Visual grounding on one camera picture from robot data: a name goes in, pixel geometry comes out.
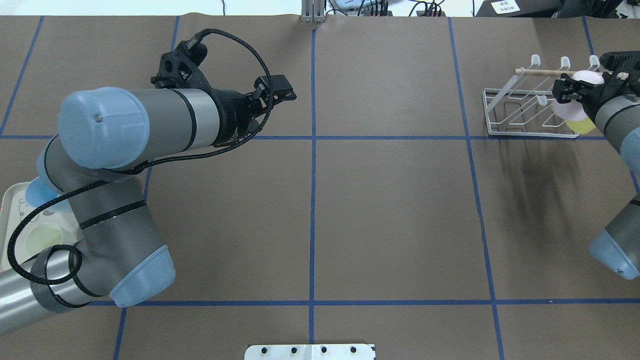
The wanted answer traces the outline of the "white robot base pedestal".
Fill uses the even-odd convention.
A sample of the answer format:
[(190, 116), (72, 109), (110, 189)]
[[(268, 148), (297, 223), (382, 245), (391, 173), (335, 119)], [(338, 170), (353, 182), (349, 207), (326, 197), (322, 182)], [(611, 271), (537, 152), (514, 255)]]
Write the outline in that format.
[(247, 347), (245, 360), (375, 360), (374, 344), (254, 344)]

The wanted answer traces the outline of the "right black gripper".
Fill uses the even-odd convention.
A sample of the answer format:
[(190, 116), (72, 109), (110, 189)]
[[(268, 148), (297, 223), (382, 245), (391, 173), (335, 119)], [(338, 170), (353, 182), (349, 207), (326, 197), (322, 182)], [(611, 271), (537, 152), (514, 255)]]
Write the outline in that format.
[[(598, 111), (608, 101), (618, 96), (640, 95), (639, 61), (639, 51), (606, 52), (599, 57), (599, 62), (611, 73), (603, 75), (603, 84), (594, 87), (591, 82), (574, 79), (569, 73), (564, 72), (560, 75), (560, 82), (554, 82), (551, 95), (558, 104), (582, 104), (586, 115), (594, 121)], [(593, 89), (583, 96), (583, 88)]]

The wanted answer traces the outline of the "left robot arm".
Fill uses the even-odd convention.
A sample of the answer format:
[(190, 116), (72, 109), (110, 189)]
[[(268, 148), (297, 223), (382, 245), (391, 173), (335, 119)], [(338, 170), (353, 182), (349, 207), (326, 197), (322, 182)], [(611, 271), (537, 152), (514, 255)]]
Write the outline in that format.
[[(260, 76), (254, 90), (205, 89), (161, 82), (154, 89), (105, 87), (73, 92), (61, 103), (58, 133), (41, 151), (26, 215), (7, 242), (1, 274), (1, 333), (72, 312), (101, 297), (127, 308), (169, 287), (176, 270), (137, 174), (184, 160), (206, 147), (229, 150), (259, 131), (272, 104), (297, 98), (284, 75)], [(69, 207), (80, 239), (18, 260), (27, 223)]]

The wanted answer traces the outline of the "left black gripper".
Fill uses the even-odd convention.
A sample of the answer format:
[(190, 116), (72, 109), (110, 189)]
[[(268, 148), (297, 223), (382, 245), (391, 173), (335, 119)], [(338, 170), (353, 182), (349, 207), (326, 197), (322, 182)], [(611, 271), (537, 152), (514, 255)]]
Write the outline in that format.
[(253, 92), (247, 94), (234, 89), (215, 89), (215, 100), (221, 106), (218, 111), (220, 127), (215, 138), (216, 148), (237, 144), (240, 139), (260, 132), (263, 126), (258, 117), (266, 113), (265, 105), (278, 105), (297, 99), (285, 75), (271, 75), (270, 80), (267, 76), (260, 76), (256, 78), (254, 88)]

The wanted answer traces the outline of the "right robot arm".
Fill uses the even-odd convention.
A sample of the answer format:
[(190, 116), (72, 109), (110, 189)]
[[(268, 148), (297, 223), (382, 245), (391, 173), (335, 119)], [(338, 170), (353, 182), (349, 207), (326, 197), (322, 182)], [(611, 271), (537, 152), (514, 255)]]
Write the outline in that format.
[[(551, 111), (575, 133), (596, 130), (618, 157), (618, 167), (639, 180), (640, 103), (637, 50), (610, 51), (601, 71), (563, 71), (551, 87)], [(639, 191), (612, 217), (589, 245), (590, 255), (618, 277), (639, 278)]]

